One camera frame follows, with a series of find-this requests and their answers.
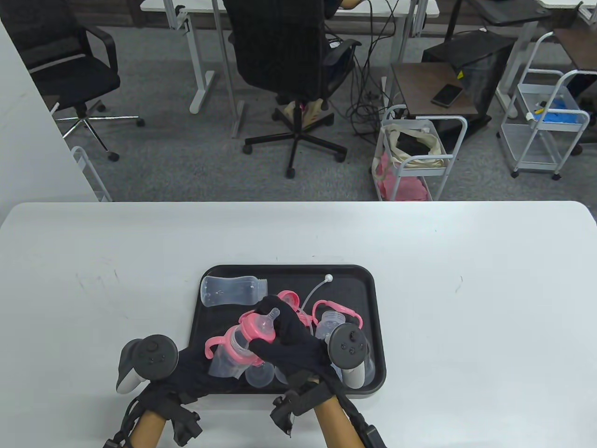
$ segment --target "pink cloth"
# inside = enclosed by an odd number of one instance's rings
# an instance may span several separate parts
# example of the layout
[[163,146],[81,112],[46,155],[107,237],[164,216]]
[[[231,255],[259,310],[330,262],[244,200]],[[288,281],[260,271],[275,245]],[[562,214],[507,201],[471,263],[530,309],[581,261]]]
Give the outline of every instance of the pink cloth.
[[[381,176],[386,172],[390,164],[390,159],[386,152],[381,156],[379,165],[377,166],[376,174]],[[394,186],[396,185],[396,176],[390,170],[387,171],[387,176],[384,180],[378,180],[377,186],[379,187],[379,193],[384,201],[389,200]],[[398,185],[398,193],[396,193],[397,201],[428,201],[429,192],[423,185],[423,182],[418,177],[402,177],[400,179],[400,185]]]

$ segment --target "shoe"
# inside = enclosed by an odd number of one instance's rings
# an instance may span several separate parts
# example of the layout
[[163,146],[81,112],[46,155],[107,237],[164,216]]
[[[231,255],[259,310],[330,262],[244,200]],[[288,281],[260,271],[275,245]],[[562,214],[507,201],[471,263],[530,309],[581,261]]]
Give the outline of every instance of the shoe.
[[[310,101],[303,108],[303,129],[317,121],[323,103],[324,101],[320,98],[317,101]],[[291,122],[294,120],[294,101],[284,108],[284,115],[286,115]]]

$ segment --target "pink nipple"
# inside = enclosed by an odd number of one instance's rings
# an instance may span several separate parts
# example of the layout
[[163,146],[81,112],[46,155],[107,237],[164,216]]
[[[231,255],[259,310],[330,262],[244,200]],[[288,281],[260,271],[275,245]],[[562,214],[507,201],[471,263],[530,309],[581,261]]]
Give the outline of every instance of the pink nipple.
[[241,323],[241,331],[247,341],[253,339],[264,339],[273,342],[276,339],[276,331],[273,329],[273,321],[280,315],[278,308],[273,308],[267,316],[252,313],[247,315]]

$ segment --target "forearm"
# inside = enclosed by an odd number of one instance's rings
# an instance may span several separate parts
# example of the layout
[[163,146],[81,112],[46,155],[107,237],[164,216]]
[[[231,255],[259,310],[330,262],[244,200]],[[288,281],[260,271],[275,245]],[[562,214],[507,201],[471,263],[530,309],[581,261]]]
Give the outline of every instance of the forearm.
[[363,0],[342,0],[342,3],[340,4],[340,8],[342,8],[343,10],[351,10],[351,9],[355,8],[362,1]]
[[132,448],[155,448],[165,425],[164,418],[155,412],[145,411],[131,434]]
[[328,448],[364,448],[361,438],[340,407],[338,398],[333,397],[316,406],[315,415]]

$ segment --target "white wall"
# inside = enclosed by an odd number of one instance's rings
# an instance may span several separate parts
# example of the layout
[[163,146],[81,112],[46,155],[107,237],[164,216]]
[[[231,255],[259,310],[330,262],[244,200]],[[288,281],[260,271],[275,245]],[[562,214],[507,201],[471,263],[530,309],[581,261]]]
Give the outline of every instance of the white wall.
[[97,201],[0,23],[0,224],[21,202]]

